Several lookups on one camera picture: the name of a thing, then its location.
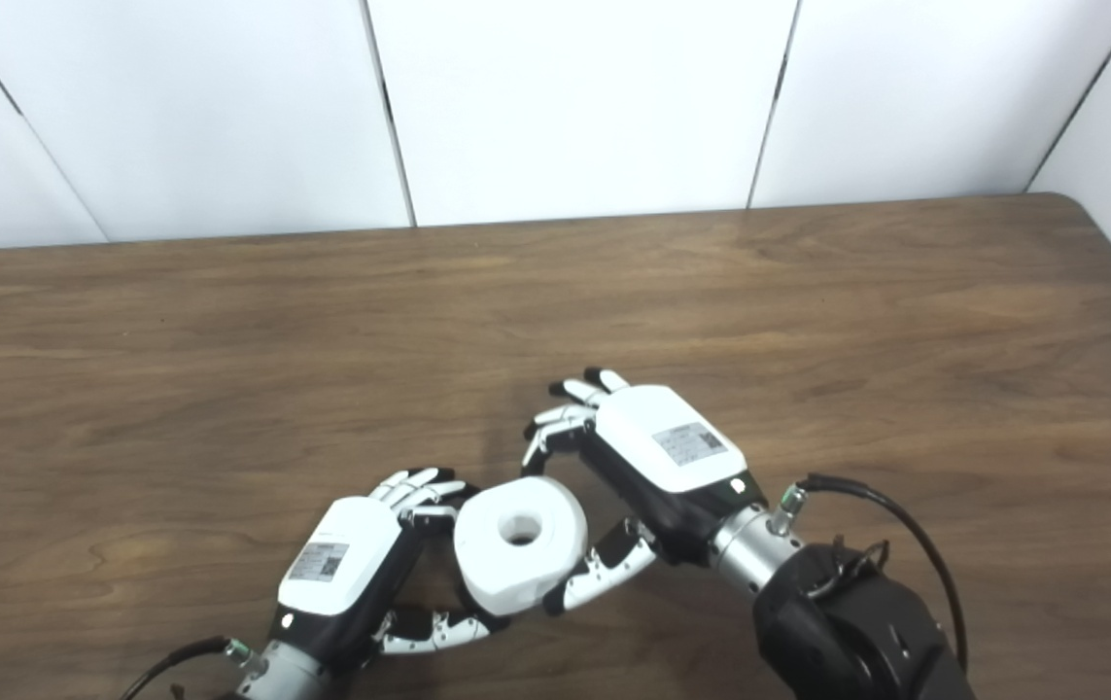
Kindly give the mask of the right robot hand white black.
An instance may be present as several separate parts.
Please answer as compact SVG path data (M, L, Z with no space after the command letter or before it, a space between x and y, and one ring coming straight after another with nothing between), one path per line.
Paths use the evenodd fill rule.
M527 426L521 474L542 476L550 456L573 452L631 513L543 596L546 614L594 601L654 561L709 567L720 528L767 506L745 453L671 387L588 367L549 391L564 403Z

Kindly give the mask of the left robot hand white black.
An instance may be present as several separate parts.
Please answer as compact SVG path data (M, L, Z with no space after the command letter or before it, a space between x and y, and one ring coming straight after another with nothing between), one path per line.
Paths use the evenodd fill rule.
M368 496L337 498L278 588L271 641L340 678L376 656L427 654L502 633L510 616L487 612L457 581L462 606L397 603L428 542L450 537L459 506L479 489L444 467L400 470Z

